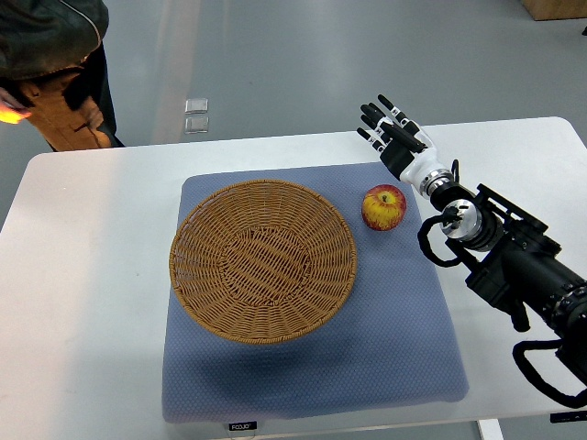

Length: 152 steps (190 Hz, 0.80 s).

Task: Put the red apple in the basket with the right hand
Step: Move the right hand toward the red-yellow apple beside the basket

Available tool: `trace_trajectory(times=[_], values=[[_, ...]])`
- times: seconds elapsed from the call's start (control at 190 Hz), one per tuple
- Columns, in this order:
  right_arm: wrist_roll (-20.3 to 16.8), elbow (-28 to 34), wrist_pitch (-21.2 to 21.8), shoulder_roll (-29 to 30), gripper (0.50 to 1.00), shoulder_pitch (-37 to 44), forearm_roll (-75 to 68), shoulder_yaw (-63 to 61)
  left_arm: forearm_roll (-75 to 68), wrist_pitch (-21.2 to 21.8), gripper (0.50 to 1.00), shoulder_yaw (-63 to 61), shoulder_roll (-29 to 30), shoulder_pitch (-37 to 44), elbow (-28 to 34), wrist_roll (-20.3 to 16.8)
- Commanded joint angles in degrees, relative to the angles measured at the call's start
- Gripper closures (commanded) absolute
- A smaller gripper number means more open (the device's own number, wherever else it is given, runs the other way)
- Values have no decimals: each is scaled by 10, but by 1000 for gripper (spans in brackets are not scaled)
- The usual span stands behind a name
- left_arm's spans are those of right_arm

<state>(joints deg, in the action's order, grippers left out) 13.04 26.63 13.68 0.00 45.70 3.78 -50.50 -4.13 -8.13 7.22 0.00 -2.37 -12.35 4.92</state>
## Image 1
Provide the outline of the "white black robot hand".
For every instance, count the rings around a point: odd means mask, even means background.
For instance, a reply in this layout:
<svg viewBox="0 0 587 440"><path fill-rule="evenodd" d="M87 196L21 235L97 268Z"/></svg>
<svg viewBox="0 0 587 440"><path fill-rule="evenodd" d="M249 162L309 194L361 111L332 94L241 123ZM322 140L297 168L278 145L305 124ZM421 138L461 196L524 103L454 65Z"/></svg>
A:
<svg viewBox="0 0 587 440"><path fill-rule="evenodd" d="M454 180L451 170L438 161L436 145L417 122L384 95L378 100L360 107L366 128L359 127L357 133L377 151L396 180L431 197L438 187Z"/></svg>

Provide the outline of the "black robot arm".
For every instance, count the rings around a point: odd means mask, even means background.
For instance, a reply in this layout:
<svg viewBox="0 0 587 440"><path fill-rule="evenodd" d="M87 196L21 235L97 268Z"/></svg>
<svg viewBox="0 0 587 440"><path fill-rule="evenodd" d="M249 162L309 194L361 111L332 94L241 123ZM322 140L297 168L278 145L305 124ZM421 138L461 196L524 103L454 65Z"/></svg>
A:
<svg viewBox="0 0 587 440"><path fill-rule="evenodd" d="M557 339L516 344L514 361L554 402L584 407L584 391L557 390L526 358L531 350L552 350L578 380L586 380L586 280L557 260L561 247L546 236L547 225L483 184L476 193L464 188L457 162L436 174L426 193L438 213L418 231L423 254L439 267L466 266L467 287L508 314L517 332L530 328L528 309L538 314Z"/></svg>

